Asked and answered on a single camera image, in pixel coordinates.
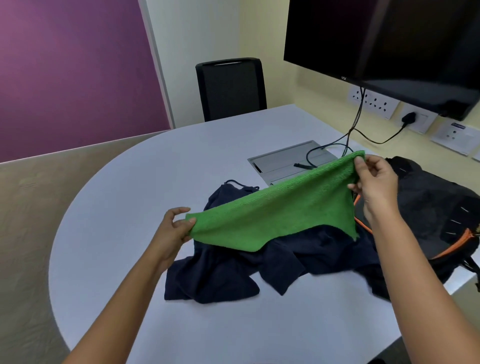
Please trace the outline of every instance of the drawstring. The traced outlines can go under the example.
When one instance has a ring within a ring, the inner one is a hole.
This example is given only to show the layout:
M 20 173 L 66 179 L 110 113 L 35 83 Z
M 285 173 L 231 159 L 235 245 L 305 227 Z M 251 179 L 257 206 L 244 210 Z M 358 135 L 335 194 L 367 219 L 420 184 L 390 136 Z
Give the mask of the drawstring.
M 248 187 L 248 186 L 245 186 L 244 184 L 241 184 L 241 183 L 238 183 L 236 180 L 228 180 L 226 181 L 224 184 L 228 183 L 228 182 L 235 182 L 238 186 L 242 186 L 242 187 Z M 255 190 L 260 190 L 260 187 L 254 187 Z
M 480 267 L 470 256 L 465 258 L 462 266 L 463 268 L 468 269 L 470 272 L 473 272 L 477 275 L 477 283 L 475 283 L 475 285 L 477 286 L 478 292 L 480 292 Z

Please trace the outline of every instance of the backpack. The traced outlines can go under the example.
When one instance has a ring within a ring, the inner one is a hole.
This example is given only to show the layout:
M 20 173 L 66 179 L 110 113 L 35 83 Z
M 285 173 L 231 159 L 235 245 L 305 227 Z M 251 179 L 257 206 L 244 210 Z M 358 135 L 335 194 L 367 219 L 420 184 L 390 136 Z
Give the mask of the backpack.
M 479 247 L 480 196 L 472 190 L 425 172 L 412 160 L 387 159 L 398 175 L 398 208 L 442 283 L 463 266 L 476 273 L 480 292 L 480 267 L 472 259 Z M 363 213 L 363 198 L 355 199 L 355 221 L 373 243 L 372 230 Z M 389 300 L 380 265 L 356 270 L 372 293 Z

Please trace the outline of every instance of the plug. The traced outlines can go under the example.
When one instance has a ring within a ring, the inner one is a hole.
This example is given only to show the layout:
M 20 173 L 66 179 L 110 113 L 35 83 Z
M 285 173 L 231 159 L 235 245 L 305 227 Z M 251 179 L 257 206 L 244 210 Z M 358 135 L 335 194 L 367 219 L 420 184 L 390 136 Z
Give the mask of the plug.
M 402 122 L 403 122 L 404 126 L 413 124 L 415 121 L 417 121 L 417 113 L 416 112 L 410 112 L 402 118 Z

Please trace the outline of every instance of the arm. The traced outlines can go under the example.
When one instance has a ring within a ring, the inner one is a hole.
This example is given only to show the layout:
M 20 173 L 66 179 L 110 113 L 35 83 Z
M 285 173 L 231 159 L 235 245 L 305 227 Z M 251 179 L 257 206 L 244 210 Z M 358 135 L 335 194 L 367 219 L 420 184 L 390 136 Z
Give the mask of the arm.
M 398 326 L 413 363 L 480 363 L 480 334 L 438 280 L 397 206 L 397 176 L 381 157 L 355 160 Z
M 64 364 L 123 364 L 152 299 L 161 274 L 175 260 L 195 219 L 173 222 L 187 207 L 169 210 L 150 245 L 127 274 L 107 306 L 63 362 Z

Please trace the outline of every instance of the forearm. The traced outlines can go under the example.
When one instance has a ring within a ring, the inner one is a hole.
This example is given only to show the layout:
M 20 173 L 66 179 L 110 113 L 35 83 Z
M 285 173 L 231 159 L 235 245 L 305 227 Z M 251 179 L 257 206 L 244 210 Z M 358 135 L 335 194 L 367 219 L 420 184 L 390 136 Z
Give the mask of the forearm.
M 413 363 L 479 363 L 480 337 L 435 275 L 397 210 L 377 214 L 373 235 Z
M 64 364 L 123 364 L 152 299 L 162 268 L 147 249 Z

